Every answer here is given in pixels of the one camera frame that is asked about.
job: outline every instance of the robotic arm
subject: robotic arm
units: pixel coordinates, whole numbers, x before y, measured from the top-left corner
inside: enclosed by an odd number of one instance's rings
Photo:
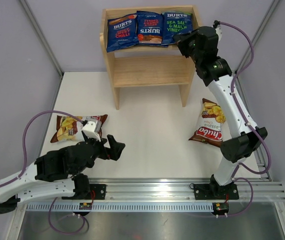
[[[17,172],[0,179],[1,185],[18,177],[0,187],[0,214],[13,211],[17,204],[31,201],[54,197],[84,199],[90,193],[90,183],[81,172],[92,168],[97,158],[117,161],[125,148],[125,144],[117,142],[112,135],[107,135],[110,148],[104,147],[107,139],[100,138],[100,128],[99,120],[90,119],[81,131],[84,141],[49,151],[30,164],[21,177]]]
[[[226,60],[217,56],[219,35],[216,28],[218,26],[219,22],[215,21],[214,27],[201,26],[191,33],[173,36],[181,54],[186,58],[191,57],[197,75],[216,97],[226,116],[232,137],[221,144],[220,150],[223,157],[217,172],[210,178],[208,188],[211,194],[207,195],[211,195],[214,199],[221,199],[235,187],[232,178],[238,164],[244,162],[261,144],[249,125],[258,132],[262,139],[267,136],[266,128],[257,126],[238,92],[231,91],[232,71]],[[248,122],[245,122],[233,95]]]

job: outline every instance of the blue chip bag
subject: blue chip bag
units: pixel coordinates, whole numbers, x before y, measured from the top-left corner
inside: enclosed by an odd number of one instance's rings
[[[163,12],[164,27],[162,45],[174,44],[173,36],[188,34],[193,30],[192,14],[185,12]]]
[[[160,46],[163,41],[164,18],[151,11],[137,11],[137,37],[140,45]]]
[[[108,53],[138,44],[136,18],[137,14],[128,14],[108,20]]]

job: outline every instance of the burts chip bag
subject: burts chip bag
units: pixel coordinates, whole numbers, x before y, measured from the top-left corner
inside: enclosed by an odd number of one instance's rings
[[[164,18],[151,11],[137,11],[137,36],[140,45],[160,46],[163,41]]]
[[[173,36],[188,34],[193,30],[192,14],[185,12],[163,12],[164,27],[162,45],[174,44]]]
[[[202,111],[197,121],[196,131],[189,140],[220,147],[223,142],[221,124],[226,117],[217,103],[202,99]]]
[[[89,119],[97,119],[101,121],[101,125],[104,124],[108,115],[102,116],[77,116],[78,119],[88,121]],[[83,124],[70,116],[59,116],[57,115],[56,130],[57,132],[53,135],[50,142],[56,143],[66,140],[72,141],[83,141],[82,135]],[[102,130],[99,130],[99,135],[102,136]]]
[[[136,18],[137,14],[128,14],[108,20],[108,53],[138,44]]]

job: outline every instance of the wooden shelf board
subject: wooden shelf board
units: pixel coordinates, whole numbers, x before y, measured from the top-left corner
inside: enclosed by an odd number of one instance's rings
[[[139,87],[189,84],[187,59],[183,56],[118,57],[113,86]]]
[[[168,47],[136,45],[136,46],[131,46],[125,49],[116,50],[115,52],[117,53],[165,52],[165,51],[172,51],[172,50],[178,50],[178,47],[176,44],[171,44]]]

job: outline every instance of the grey wall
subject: grey wall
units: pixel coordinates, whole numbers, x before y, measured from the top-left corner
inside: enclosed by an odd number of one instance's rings
[[[204,25],[214,20],[235,24],[253,37],[272,0],[27,0],[65,72],[101,71],[99,42],[102,10],[141,6],[196,5]],[[219,54],[232,68],[247,49],[235,30],[223,28]]]
[[[18,0],[0,0],[0,178],[22,169],[22,135],[27,122],[48,110],[59,76],[39,43]],[[28,162],[38,155],[47,117],[27,134]],[[0,240],[12,213],[0,215]]]
[[[252,65],[240,77],[249,110],[268,130],[271,173],[285,188],[285,1],[255,48]]]

